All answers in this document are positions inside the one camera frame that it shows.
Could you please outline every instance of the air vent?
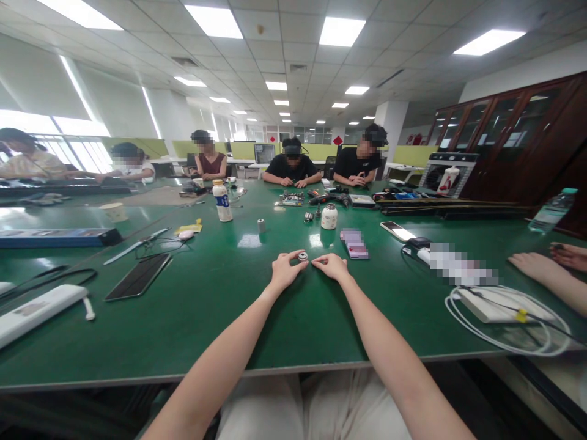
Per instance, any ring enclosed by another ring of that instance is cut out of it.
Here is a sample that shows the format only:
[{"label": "air vent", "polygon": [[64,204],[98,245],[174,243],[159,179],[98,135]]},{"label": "air vent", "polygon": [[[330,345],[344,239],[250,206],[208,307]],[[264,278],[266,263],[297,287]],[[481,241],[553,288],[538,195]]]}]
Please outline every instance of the air vent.
[{"label": "air vent", "polygon": [[306,73],[308,71],[307,64],[290,64],[289,73]]},{"label": "air vent", "polygon": [[182,57],[171,57],[173,61],[178,63],[180,66],[184,67],[203,67],[201,64],[198,64],[192,58],[182,58]]},{"label": "air vent", "polygon": [[387,83],[389,80],[395,78],[397,75],[399,75],[400,73],[402,73],[404,71],[404,69],[400,69],[397,72],[395,72],[393,75],[391,75],[388,79],[386,79],[384,82],[382,82],[381,84],[379,84],[377,86],[377,88],[381,87],[382,85],[384,85],[385,83]]}]

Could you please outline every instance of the white pants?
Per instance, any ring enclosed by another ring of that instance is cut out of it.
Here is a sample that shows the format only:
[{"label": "white pants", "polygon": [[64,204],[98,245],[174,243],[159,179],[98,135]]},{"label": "white pants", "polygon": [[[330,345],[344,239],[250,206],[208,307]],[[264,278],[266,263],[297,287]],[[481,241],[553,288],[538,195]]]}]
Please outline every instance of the white pants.
[{"label": "white pants", "polygon": [[221,410],[217,440],[410,439],[372,368],[242,378]]}]

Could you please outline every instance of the circuit board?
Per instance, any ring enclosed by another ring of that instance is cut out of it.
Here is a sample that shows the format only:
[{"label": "circuit board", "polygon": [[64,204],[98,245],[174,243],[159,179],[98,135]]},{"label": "circuit board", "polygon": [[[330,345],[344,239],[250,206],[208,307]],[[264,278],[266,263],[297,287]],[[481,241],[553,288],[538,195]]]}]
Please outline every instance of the circuit board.
[{"label": "circuit board", "polygon": [[282,206],[302,206],[305,197],[306,196],[303,192],[290,193],[289,191],[284,191],[283,194],[279,196],[279,202],[277,202],[277,204]]}]

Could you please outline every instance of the white mouse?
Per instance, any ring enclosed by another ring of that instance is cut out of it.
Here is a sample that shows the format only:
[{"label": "white mouse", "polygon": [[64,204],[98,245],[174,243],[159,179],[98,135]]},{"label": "white mouse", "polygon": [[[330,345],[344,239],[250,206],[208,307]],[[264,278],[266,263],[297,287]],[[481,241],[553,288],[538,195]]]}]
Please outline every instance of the white mouse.
[{"label": "white mouse", "polygon": [[177,236],[177,238],[179,238],[180,240],[189,240],[190,238],[192,238],[194,236],[194,232],[193,231],[183,231],[180,232],[179,235]]}]

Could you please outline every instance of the maroon top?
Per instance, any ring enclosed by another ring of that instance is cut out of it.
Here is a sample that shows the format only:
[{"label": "maroon top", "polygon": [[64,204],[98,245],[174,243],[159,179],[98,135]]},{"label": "maroon top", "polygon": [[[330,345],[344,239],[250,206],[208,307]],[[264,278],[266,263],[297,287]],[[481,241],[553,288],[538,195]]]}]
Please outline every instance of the maroon top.
[{"label": "maroon top", "polygon": [[222,153],[218,153],[218,157],[214,162],[209,162],[208,158],[204,155],[200,155],[200,164],[202,165],[202,174],[218,174],[220,172],[220,165],[222,160],[226,156]]}]

